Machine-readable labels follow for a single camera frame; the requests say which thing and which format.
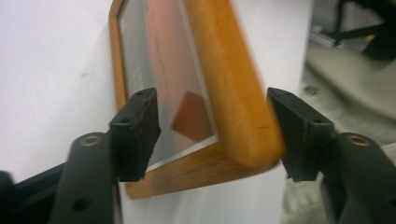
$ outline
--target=white surface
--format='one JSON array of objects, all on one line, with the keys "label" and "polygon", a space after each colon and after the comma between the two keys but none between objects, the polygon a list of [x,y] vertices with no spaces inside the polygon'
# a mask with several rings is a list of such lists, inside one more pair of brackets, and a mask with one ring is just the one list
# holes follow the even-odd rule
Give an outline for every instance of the white surface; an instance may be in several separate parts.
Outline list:
[{"label": "white surface", "polygon": [[[233,1],[267,86],[297,91],[311,1]],[[19,182],[66,160],[115,114],[110,0],[0,2],[0,169]],[[131,201],[125,223],[278,223],[284,171]]]}]

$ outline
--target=metal screw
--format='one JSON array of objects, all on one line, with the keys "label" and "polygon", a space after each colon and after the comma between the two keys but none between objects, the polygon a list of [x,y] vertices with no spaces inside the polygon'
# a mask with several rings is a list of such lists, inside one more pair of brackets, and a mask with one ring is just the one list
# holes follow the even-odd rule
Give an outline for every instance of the metal screw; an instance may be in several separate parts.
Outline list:
[{"label": "metal screw", "polygon": [[95,136],[95,135],[94,136],[88,136],[88,137],[82,139],[81,144],[84,147],[90,147],[90,146],[94,146],[94,145],[100,143],[101,140],[102,139],[99,136]]},{"label": "metal screw", "polygon": [[304,88],[304,91],[310,95],[315,95],[318,93],[318,88],[312,87],[312,86],[307,86]]},{"label": "metal screw", "polygon": [[350,135],[347,140],[357,146],[361,147],[368,147],[370,146],[370,142],[362,137],[356,136],[356,135]]}]

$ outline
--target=orange wooden edge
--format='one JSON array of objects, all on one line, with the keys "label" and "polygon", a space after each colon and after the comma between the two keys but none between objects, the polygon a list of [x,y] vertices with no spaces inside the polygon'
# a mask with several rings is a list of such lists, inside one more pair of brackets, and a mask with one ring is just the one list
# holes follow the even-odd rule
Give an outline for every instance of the orange wooden edge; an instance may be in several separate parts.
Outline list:
[{"label": "orange wooden edge", "polygon": [[[117,107],[127,100],[119,12],[113,0],[109,27]],[[186,0],[220,141],[126,183],[130,197],[141,198],[223,183],[271,169],[284,155],[270,103],[265,103],[256,73],[228,0]]]}]

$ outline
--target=wooden frame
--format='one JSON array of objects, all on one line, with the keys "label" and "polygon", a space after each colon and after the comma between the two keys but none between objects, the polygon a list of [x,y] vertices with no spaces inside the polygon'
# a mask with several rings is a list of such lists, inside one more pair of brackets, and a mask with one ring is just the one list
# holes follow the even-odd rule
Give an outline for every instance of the wooden frame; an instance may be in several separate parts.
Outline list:
[{"label": "wooden frame", "polygon": [[[118,109],[128,98],[119,25],[122,3],[113,0],[109,13]],[[144,180],[126,183],[132,198],[255,175],[277,165],[284,155],[275,115],[265,103],[231,4],[185,0],[185,5],[220,141],[147,172]]]}]

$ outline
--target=clamp jaw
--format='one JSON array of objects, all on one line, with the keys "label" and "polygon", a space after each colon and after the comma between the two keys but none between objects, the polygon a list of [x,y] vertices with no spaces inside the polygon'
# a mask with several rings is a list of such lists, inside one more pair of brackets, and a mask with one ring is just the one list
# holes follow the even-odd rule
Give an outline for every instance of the clamp jaw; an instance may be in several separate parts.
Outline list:
[{"label": "clamp jaw", "polygon": [[396,168],[378,144],[334,124],[297,96],[270,88],[288,155],[283,165],[294,182],[321,183],[332,224],[396,223]]}]

